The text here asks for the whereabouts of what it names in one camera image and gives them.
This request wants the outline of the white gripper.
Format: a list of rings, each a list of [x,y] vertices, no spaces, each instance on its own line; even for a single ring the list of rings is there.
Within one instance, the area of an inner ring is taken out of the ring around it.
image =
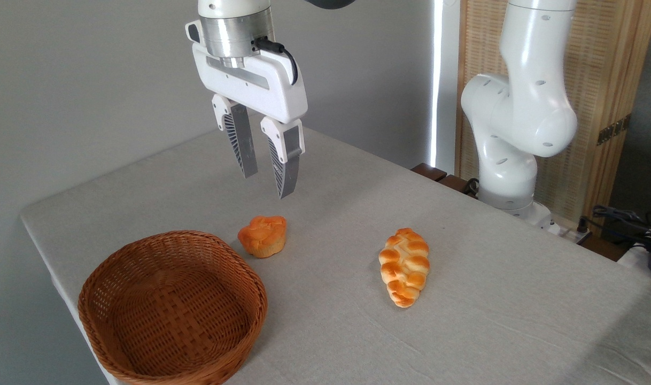
[[[269,143],[277,193],[281,199],[290,195],[298,182],[300,156],[305,152],[300,118],[308,110],[302,76],[293,79],[294,62],[284,54],[262,50],[244,58],[243,68],[226,67],[220,58],[208,53],[199,20],[187,24],[186,33],[199,78],[215,93],[212,105],[216,125],[228,136],[243,177],[258,172],[249,107],[267,116],[260,128]]]

